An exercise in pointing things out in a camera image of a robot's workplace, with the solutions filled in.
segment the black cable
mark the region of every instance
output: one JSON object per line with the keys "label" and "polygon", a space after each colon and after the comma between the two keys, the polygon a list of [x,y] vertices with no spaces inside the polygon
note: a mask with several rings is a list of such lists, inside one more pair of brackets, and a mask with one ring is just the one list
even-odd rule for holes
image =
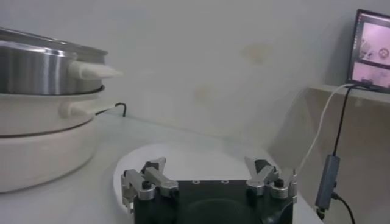
{"label": "black cable", "polygon": [[344,98],[344,103],[343,103],[343,105],[342,105],[342,110],[341,110],[341,117],[340,117],[340,123],[339,123],[339,130],[338,130],[338,132],[337,132],[335,147],[334,147],[334,149],[333,149],[333,156],[336,156],[336,153],[337,153],[337,146],[338,146],[338,144],[339,144],[339,139],[340,139],[340,134],[341,134],[341,127],[342,127],[342,123],[343,123],[343,121],[344,121],[344,113],[346,112],[346,105],[347,105],[348,95],[349,95],[349,92],[351,92],[352,88],[354,88],[355,86],[356,86],[356,85],[353,85],[353,86],[348,87],[346,96],[345,96],[345,98]]}
{"label": "black cable", "polygon": [[123,115],[122,115],[122,117],[126,117],[126,111],[127,111],[126,103],[117,103],[117,104],[115,104],[115,107],[117,107],[117,106],[123,106]]}
{"label": "black cable", "polygon": [[352,224],[356,224],[352,210],[351,210],[350,206],[348,205],[348,203],[342,197],[340,197],[336,192],[332,193],[331,197],[335,200],[341,201],[347,207],[349,216],[351,217]]}
{"label": "black cable", "polygon": [[[122,117],[126,117],[126,112],[127,112],[127,105],[126,105],[126,103],[116,103],[115,104],[115,107],[117,107],[117,106],[123,106],[123,114],[122,114]],[[106,112],[107,110],[103,110],[103,111],[99,111],[99,112],[97,112],[95,115],[97,116],[97,115],[99,115],[99,114],[101,114],[101,113],[104,113],[104,112]]]}

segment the monitor screen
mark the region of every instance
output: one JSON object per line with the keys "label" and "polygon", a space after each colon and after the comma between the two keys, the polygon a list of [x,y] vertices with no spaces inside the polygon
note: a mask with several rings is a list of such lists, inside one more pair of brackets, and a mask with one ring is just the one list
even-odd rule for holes
{"label": "monitor screen", "polygon": [[348,82],[390,91],[390,16],[358,10]]}

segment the silver bracket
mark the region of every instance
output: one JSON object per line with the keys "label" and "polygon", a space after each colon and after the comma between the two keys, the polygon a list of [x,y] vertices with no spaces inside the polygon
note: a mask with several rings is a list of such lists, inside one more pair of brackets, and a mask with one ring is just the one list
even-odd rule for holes
{"label": "silver bracket", "polygon": [[275,182],[271,183],[271,196],[277,199],[286,199],[292,197],[294,203],[297,203],[298,198],[298,176],[293,169],[283,169],[280,175],[281,184],[276,186]]}
{"label": "silver bracket", "polygon": [[144,177],[160,189],[162,196],[175,197],[179,191],[179,183],[177,181],[168,179],[154,167],[146,168]]}
{"label": "silver bracket", "polygon": [[122,203],[130,208],[134,198],[151,200],[155,197],[155,186],[146,181],[136,170],[127,170],[121,176]]}
{"label": "silver bracket", "polygon": [[153,160],[149,160],[148,162],[150,163],[158,163],[158,171],[160,171],[160,173],[163,173],[164,172],[164,168],[165,168],[165,157],[160,157],[158,159],[153,159]]}
{"label": "silver bracket", "polygon": [[248,188],[253,190],[257,196],[262,196],[266,185],[279,177],[278,171],[273,166],[264,166],[263,169],[257,173],[254,159],[245,157],[245,163],[252,176],[251,179],[246,181]]}

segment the white cable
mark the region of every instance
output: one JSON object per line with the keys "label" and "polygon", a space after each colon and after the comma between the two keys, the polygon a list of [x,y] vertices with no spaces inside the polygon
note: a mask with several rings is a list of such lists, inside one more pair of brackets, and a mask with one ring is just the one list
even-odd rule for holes
{"label": "white cable", "polygon": [[302,167],[305,165],[305,162],[307,160],[307,158],[309,157],[311,151],[313,150],[314,146],[316,145],[316,142],[317,142],[317,138],[319,136],[319,133],[321,132],[321,127],[322,127],[322,121],[324,121],[324,116],[325,116],[325,112],[329,106],[329,103],[330,103],[330,100],[332,99],[332,97],[342,88],[344,87],[349,87],[349,86],[353,86],[353,84],[345,84],[345,85],[342,85],[342,86],[339,86],[337,89],[335,89],[329,96],[328,98],[328,101],[327,103],[325,104],[325,107],[324,109],[322,110],[322,113],[321,113],[321,118],[319,119],[319,125],[318,125],[318,130],[317,130],[317,134],[316,136],[314,137],[314,140],[313,140],[313,143],[311,143],[311,146],[309,148],[309,150],[306,152],[306,155],[305,157],[303,157],[302,159],[302,162],[300,162],[300,165],[297,169],[297,173],[300,173]]}

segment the white countertop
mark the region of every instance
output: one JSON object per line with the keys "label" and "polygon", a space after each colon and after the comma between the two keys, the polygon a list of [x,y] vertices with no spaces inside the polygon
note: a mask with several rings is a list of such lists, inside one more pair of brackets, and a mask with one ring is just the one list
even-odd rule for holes
{"label": "white countertop", "polygon": [[[0,223],[130,223],[116,204],[112,176],[122,156],[148,144],[175,141],[222,150],[237,158],[270,159],[264,150],[145,121],[102,114],[98,122],[100,147],[95,156],[57,180],[0,194]],[[303,200],[298,201],[297,212],[297,223],[322,223]]]}

